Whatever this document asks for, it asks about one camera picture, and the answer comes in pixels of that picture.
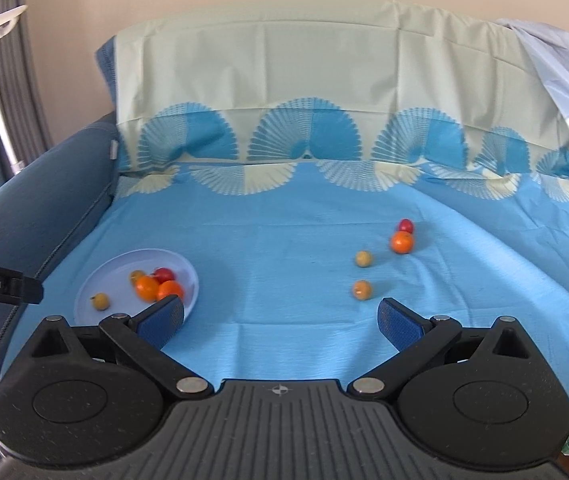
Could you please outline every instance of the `small yellow fruit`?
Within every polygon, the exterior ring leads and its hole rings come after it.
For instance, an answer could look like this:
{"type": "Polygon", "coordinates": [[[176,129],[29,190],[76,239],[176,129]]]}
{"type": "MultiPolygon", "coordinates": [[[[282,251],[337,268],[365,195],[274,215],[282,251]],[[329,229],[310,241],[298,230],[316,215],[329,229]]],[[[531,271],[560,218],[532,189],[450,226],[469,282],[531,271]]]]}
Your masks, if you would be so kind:
{"type": "Polygon", "coordinates": [[[138,278],[146,276],[147,273],[143,270],[134,270],[131,274],[129,274],[129,281],[133,286],[135,286],[135,282],[138,281],[138,278]]]}
{"type": "Polygon", "coordinates": [[[373,296],[373,287],[367,280],[358,280],[354,283],[351,291],[354,293],[356,300],[360,301],[370,300],[373,296]]]}
{"type": "Polygon", "coordinates": [[[98,292],[95,296],[91,298],[91,304],[94,309],[106,310],[111,305],[109,297],[104,292],[98,292]]]}
{"type": "Polygon", "coordinates": [[[356,265],[358,267],[369,267],[373,263],[372,253],[369,251],[358,251],[356,254],[356,265]]]}

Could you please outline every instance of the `crosshair logo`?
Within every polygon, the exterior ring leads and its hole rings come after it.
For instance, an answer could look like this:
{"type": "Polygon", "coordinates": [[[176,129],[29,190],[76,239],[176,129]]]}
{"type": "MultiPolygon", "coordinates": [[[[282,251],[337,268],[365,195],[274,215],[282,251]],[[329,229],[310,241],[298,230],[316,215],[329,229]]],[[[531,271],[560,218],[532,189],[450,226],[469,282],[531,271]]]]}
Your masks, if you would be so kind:
{"type": "Polygon", "coordinates": [[[277,386],[274,386],[273,388],[271,388],[271,391],[274,394],[276,394],[278,397],[282,397],[283,395],[286,395],[289,393],[289,388],[287,388],[283,384],[278,384],[277,386]]]}

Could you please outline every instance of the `silver screw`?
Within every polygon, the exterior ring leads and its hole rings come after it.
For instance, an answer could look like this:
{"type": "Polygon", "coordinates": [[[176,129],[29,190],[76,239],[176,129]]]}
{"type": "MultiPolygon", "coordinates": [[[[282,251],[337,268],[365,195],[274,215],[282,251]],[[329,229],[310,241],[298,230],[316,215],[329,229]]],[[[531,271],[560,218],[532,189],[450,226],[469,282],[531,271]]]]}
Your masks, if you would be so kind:
{"type": "Polygon", "coordinates": [[[202,377],[185,377],[176,383],[178,392],[184,394],[199,394],[209,387],[209,383],[202,377]]]}
{"type": "Polygon", "coordinates": [[[354,381],[354,390],[359,394],[376,394],[385,389],[385,383],[375,377],[360,377],[354,381]]]}

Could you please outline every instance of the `sofa armrest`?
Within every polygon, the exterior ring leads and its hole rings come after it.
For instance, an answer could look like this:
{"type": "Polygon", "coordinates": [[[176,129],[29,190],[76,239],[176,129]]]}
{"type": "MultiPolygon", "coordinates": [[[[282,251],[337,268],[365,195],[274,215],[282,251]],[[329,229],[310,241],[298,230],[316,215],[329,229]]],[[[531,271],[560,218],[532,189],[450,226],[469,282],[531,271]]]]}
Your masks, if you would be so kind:
{"type": "MultiPolygon", "coordinates": [[[[117,178],[114,114],[46,152],[0,188],[0,266],[44,279],[97,225],[117,178]]],[[[0,304],[0,367],[25,306],[0,304]]]]}

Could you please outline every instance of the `round plate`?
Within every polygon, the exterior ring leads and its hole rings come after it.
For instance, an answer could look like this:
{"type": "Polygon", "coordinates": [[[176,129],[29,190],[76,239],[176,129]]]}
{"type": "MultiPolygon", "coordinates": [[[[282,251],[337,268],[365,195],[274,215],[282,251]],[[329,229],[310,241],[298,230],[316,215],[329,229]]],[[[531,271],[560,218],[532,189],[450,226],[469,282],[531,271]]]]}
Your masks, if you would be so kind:
{"type": "Polygon", "coordinates": [[[116,312],[129,316],[141,313],[151,303],[141,300],[129,282],[129,274],[137,269],[151,274],[158,267],[173,270],[176,280],[184,288],[184,319],[188,317],[198,297],[198,275],[196,269],[178,253],[164,249],[140,249],[120,254],[94,270],[84,282],[73,307],[77,325],[97,325],[105,317],[116,312]],[[106,310],[96,310],[91,297],[98,292],[109,296],[111,305],[106,310]]]}

